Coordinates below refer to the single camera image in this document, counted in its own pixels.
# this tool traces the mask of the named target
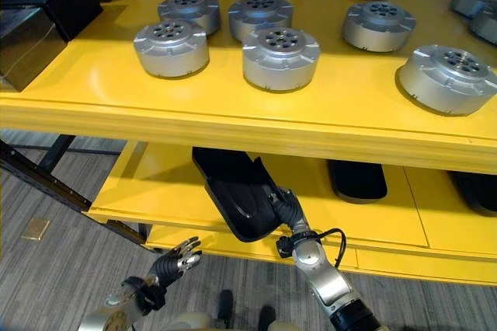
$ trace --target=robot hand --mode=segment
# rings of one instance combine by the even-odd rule
[[[193,251],[199,245],[197,237],[190,238],[159,257],[145,278],[128,277],[102,308],[83,319],[79,331],[127,331],[151,310],[159,310],[167,287],[199,263],[202,251]]]

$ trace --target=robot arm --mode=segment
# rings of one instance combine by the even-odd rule
[[[83,319],[79,331],[128,331],[151,310],[159,310],[167,287],[199,263],[202,252],[193,251],[199,245],[197,237],[191,238],[159,257],[144,278],[128,277],[102,308]]]
[[[326,257],[320,238],[332,229],[319,235],[313,232],[305,219],[297,197],[290,190],[281,190],[272,196],[274,210],[292,230],[292,236],[282,237],[276,247],[282,258],[294,259],[297,269],[311,286],[312,294],[336,331],[388,331],[382,326],[346,277],[338,270],[345,251],[346,241],[342,241],[339,258],[333,266]]]

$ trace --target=gray carpet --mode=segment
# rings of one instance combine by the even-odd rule
[[[44,154],[23,153],[33,160]],[[93,200],[115,161],[115,155],[69,152],[54,174]],[[51,220],[41,242],[20,238],[31,217]],[[0,319],[8,331],[77,330],[82,317],[124,278],[145,275],[157,258],[7,172],[2,172],[2,219]],[[391,330],[497,329],[496,287],[348,277]],[[292,266],[219,256],[205,256],[173,284],[167,305],[138,329],[161,331],[184,311],[214,315],[217,294],[225,288],[235,295],[235,327],[254,330],[260,308],[269,304],[279,319],[302,330],[332,329]]]

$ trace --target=metal rod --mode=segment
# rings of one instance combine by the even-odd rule
[[[59,163],[75,138],[76,136],[74,135],[59,135],[52,147],[50,147],[50,150],[48,150],[43,159],[41,159],[40,168],[52,173],[55,166]]]
[[[90,200],[52,176],[45,169],[40,168],[38,164],[29,160],[4,141],[0,141],[0,149],[0,166],[3,169],[10,171],[14,176],[77,212],[86,212],[90,209],[92,205]]]
[[[147,240],[148,237],[148,224],[138,224],[138,232],[143,237],[143,239]]]

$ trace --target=yellow shelf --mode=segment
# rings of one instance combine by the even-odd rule
[[[227,232],[175,228],[154,225],[146,246],[170,249],[192,236],[202,241],[204,253],[242,259],[291,264],[292,259],[282,260],[276,251],[276,238],[266,237],[253,243],[243,243]],[[341,269],[353,273],[376,274],[422,280],[453,283],[497,285],[497,258],[476,260],[443,254],[415,254],[406,251],[382,251],[379,249],[354,249],[347,246]],[[334,262],[338,245],[324,245],[326,256]]]
[[[350,271],[497,284],[497,218],[466,207],[447,173],[384,165],[388,195],[374,204],[349,204],[331,190],[325,160],[262,155],[275,181],[294,190],[312,228],[342,228]],[[203,188],[191,148],[128,142],[89,216],[153,224],[147,246],[170,248],[198,235],[208,253],[280,260],[280,229],[259,242],[239,242]],[[338,237],[324,241],[335,257]]]
[[[128,142],[89,215],[229,232],[203,187],[191,153],[186,146]],[[390,187],[387,197],[355,205],[332,192],[325,160],[262,155],[262,161],[277,184],[298,195],[314,229],[340,226],[364,245],[375,241],[427,246],[402,167],[384,167]]]
[[[115,0],[21,93],[0,93],[3,127],[253,152],[348,159],[497,174],[497,99],[468,117],[442,117],[409,102],[395,71],[423,44],[446,44],[497,65],[495,48],[470,35],[450,0],[392,0],[418,20],[400,51],[359,51],[339,35],[360,0],[288,0],[294,26],[315,36],[321,57],[305,89],[272,94],[242,77],[242,51],[221,30],[210,63],[175,80],[151,77],[131,43],[158,21],[163,0]]]

